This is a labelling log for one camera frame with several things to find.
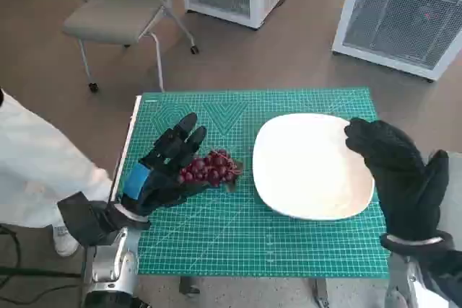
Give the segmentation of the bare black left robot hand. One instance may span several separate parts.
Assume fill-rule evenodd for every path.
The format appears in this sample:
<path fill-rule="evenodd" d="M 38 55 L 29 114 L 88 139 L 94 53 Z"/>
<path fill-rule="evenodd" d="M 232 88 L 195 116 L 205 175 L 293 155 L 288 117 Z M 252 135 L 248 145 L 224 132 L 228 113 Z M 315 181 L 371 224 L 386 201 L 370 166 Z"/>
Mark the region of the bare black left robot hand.
<path fill-rule="evenodd" d="M 180 171 L 192 163 L 206 137 L 206 128 L 196 127 L 197 119 L 197 114 L 187 114 L 133 166 L 122 189 L 121 205 L 126 210 L 148 216 L 157 208 L 179 205 L 205 190 L 203 183 L 180 178 Z"/>

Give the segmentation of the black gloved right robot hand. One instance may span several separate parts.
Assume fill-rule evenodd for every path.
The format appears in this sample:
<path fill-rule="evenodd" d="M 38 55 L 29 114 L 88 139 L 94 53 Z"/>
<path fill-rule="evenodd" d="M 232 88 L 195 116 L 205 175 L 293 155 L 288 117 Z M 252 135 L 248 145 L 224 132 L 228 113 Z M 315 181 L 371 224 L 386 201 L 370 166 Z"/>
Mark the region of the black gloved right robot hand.
<path fill-rule="evenodd" d="M 381 120 L 353 118 L 346 146 L 371 172 L 388 234 L 406 241 L 437 236 L 440 205 L 449 183 L 449 157 L 437 150 L 425 163 L 412 139 Z"/>

